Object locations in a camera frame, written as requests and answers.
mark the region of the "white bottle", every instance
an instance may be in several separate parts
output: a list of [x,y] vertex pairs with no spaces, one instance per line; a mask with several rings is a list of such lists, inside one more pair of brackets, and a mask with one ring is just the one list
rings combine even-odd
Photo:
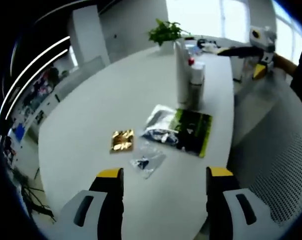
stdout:
[[183,42],[175,42],[177,102],[186,105],[189,97],[190,68],[188,66],[189,53],[183,45]]
[[200,110],[203,105],[205,64],[195,62],[191,66],[191,81],[189,86],[189,106],[191,110]]

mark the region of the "white plastic bag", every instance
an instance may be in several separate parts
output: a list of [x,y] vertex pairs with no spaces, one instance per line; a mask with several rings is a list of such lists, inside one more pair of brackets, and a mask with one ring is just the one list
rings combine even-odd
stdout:
[[143,178],[147,179],[165,158],[166,155],[162,151],[156,149],[149,142],[144,142],[136,146],[130,163]]

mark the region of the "potted plant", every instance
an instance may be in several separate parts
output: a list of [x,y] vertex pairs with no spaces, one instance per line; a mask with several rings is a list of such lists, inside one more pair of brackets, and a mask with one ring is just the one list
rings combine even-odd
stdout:
[[183,30],[178,27],[178,22],[161,21],[159,19],[156,19],[156,22],[158,26],[148,32],[149,40],[157,43],[162,53],[173,53],[174,41],[181,38]]

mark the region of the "perforated panel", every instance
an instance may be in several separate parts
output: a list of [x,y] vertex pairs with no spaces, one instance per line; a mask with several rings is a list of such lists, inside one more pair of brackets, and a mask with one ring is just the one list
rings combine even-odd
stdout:
[[302,212],[302,102],[282,79],[272,85],[277,103],[231,150],[228,168],[285,229]]

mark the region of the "green leaves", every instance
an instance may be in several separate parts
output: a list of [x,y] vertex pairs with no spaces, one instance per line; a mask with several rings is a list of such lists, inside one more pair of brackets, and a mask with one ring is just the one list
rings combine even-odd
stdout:
[[181,37],[183,30],[177,26],[178,22],[161,21],[157,18],[156,23],[158,26],[148,32],[150,41],[161,46],[165,41],[174,41]]

